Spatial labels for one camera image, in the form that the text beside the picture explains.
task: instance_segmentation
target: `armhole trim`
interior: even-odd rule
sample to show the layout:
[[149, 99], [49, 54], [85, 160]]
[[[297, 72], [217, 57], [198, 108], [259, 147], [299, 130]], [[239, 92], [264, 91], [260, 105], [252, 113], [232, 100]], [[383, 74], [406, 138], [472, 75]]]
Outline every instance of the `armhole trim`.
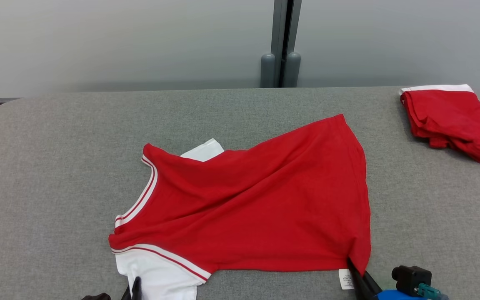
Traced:
[[149, 178], [149, 181], [145, 186], [144, 190], [140, 194], [137, 202], [126, 213], [116, 216], [116, 219], [114, 221], [114, 228], [122, 226], [123, 224], [126, 224], [127, 222], [132, 220], [141, 211], [141, 209], [143, 209], [143, 207], [153, 194], [153, 190], [155, 189], [158, 180], [157, 167], [155, 167], [155, 165], [153, 165], [153, 163], [147, 157], [145, 157], [145, 155], [142, 155], [142, 162], [151, 168], [151, 177]]

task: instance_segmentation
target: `garment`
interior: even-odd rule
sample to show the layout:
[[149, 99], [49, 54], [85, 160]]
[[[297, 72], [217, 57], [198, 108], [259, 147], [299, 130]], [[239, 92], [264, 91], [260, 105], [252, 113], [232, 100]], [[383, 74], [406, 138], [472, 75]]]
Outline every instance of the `garment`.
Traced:
[[109, 242], [147, 299], [194, 300], [217, 270], [366, 269], [366, 163], [343, 115], [205, 162], [148, 144], [142, 161], [150, 181]]
[[480, 102], [467, 85], [425, 85], [400, 90], [416, 137], [431, 148], [453, 148], [480, 162]]

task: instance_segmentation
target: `basketball jersey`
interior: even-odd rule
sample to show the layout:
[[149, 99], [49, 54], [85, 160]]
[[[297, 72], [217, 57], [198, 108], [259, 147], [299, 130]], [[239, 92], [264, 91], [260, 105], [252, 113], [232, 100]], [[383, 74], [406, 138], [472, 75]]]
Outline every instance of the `basketball jersey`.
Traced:
[[149, 182], [109, 242], [148, 300], [195, 300], [217, 270], [366, 269], [366, 163], [343, 115], [206, 161], [147, 144], [142, 161]]

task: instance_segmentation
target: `white tag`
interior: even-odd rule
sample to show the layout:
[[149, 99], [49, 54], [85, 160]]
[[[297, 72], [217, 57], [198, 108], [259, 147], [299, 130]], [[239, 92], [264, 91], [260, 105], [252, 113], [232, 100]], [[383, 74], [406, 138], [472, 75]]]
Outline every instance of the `white tag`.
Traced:
[[349, 273], [348, 269], [339, 269], [338, 276], [340, 277], [340, 285], [342, 286], [342, 289], [354, 289], [353, 278], [351, 277], [351, 273]]

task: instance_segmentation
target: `gray cushion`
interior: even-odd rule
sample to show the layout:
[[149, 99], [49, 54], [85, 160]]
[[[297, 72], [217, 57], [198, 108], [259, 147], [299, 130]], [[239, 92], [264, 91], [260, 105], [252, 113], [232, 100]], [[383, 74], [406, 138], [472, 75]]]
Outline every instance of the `gray cushion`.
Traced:
[[[131, 207], [152, 143], [181, 154], [209, 138], [241, 149], [343, 113], [366, 152], [369, 272], [433, 273], [452, 299], [480, 299], [480, 164], [414, 139], [397, 87], [45, 95], [0, 106], [0, 299], [121, 297], [108, 235]], [[198, 299], [342, 300], [337, 271], [219, 271]]]

